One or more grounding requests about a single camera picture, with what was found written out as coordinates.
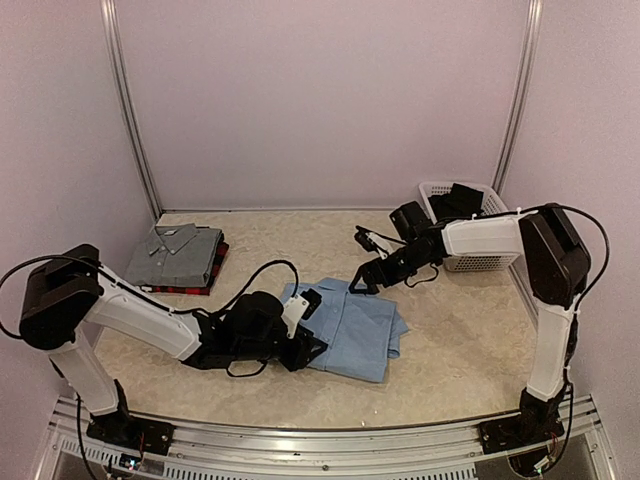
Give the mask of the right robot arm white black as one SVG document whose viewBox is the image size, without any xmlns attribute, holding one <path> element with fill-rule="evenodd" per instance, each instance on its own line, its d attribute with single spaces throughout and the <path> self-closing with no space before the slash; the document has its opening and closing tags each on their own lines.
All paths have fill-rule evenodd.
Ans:
<svg viewBox="0 0 640 480">
<path fill-rule="evenodd" d="M 537 339 L 511 433 L 520 443 L 535 442 L 549 429 L 569 386 L 579 302 L 591 269 L 590 254 L 562 206 L 546 204 L 434 223 L 417 202 L 410 202 L 393 211 L 390 219 L 400 237 L 398 249 L 392 249 L 386 237 L 358 228 L 355 240 L 378 256 L 357 269 L 350 293 L 375 295 L 450 257 L 496 254 L 524 259 L 537 309 Z"/>
</svg>

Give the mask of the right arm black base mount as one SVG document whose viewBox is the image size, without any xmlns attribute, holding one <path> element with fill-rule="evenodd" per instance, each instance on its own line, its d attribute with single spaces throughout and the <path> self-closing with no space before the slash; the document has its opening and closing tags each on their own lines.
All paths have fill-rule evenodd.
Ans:
<svg viewBox="0 0 640 480">
<path fill-rule="evenodd" d="M 481 422 L 478 433 L 483 453 L 488 455 L 549 441 L 553 436 L 561 437 L 565 429 L 559 419 L 527 427 L 521 416 L 516 415 Z"/>
</svg>

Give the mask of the white plastic laundry basket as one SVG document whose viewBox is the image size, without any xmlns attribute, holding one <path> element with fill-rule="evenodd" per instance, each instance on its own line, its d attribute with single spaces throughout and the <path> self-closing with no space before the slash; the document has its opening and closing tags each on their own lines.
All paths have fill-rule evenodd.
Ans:
<svg viewBox="0 0 640 480">
<path fill-rule="evenodd" d="M 491 187 L 477 183 L 465 183 L 465 186 L 483 194 L 481 202 L 482 214 L 507 211 L 506 205 Z M 424 209 L 433 223 L 439 219 L 439 215 L 432 206 L 431 198 L 449 194 L 452 187 L 452 181 L 425 181 L 418 185 Z M 450 272 L 500 271 L 507 269 L 517 258 L 518 256 L 515 254 L 448 257 L 444 260 L 444 267 Z"/>
</svg>

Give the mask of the light blue long sleeve shirt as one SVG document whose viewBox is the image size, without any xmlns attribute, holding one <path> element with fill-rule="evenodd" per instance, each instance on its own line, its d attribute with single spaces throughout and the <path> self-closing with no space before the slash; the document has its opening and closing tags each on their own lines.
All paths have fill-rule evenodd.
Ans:
<svg viewBox="0 0 640 480">
<path fill-rule="evenodd" d="M 300 285 L 320 293 L 322 304 L 302 326 L 327 344 L 308 367 L 371 383 L 382 383 L 390 359 L 400 356 L 400 337 L 409 328 L 395 302 L 353 295 L 348 283 L 325 278 Z"/>
</svg>

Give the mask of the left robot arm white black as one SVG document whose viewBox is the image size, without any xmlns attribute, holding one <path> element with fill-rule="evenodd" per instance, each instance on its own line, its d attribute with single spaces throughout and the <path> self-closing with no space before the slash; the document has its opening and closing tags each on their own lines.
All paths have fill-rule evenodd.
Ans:
<svg viewBox="0 0 640 480">
<path fill-rule="evenodd" d="M 236 361 L 288 371 L 306 368 L 328 345 L 304 321 L 320 306 L 314 289 L 285 302 L 264 291 L 241 290 L 221 309 L 177 310 L 153 299 L 104 266 L 99 251 L 82 244 L 62 255 L 27 261 L 19 337 L 44 351 L 84 402 L 93 424 L 121 445 L 140 434 L 123 387 L 102 367 L 80 332 L 82 323 L 107 327 L 156 347 L 197 370 L 231 370 Z"/>
</svg>

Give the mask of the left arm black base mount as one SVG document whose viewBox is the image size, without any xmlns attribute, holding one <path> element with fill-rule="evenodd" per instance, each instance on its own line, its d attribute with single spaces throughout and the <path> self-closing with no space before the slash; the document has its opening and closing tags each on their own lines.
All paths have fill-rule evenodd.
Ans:
<svg viewBox="0 0 640 480">
<path fill-rule="evenodd" d="M 87 435 L 106 444 L 167 456 L 172 443 L 175 426 L 156 420 L 134 417 L 131 421 L 117 425 L 114 421 L 100 423 L 92 420 Z"/>
</svg>

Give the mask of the red black plaid shirt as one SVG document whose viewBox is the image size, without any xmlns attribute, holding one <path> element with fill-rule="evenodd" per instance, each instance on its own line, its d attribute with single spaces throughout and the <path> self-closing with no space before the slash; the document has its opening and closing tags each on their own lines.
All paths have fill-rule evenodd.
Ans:
<svg viewBox="0 0 640 480">
<path fill-rule="evenodd" d="M 171 253 L 163 248 L 165 255 L 150 271 L 148 279 L 130 281 L 131 285 L 145 292 L 209 295 L 219 276 L 229 245 L 219 240 L 215 251 L 186 248 L 182 252 Z"/>
</svg>

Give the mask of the grey button shirt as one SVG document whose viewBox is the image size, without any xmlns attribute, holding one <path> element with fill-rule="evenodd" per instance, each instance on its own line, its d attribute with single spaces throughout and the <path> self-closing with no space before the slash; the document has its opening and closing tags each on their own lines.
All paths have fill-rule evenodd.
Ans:
<svg viewBox="0 0 640 480">
<path fill-rule="evenodd" d="M 218 228 L 155 226 L 135 248 L 124 279 L 135 286 L 205 287 L 223 240 Z"/>
</svg>

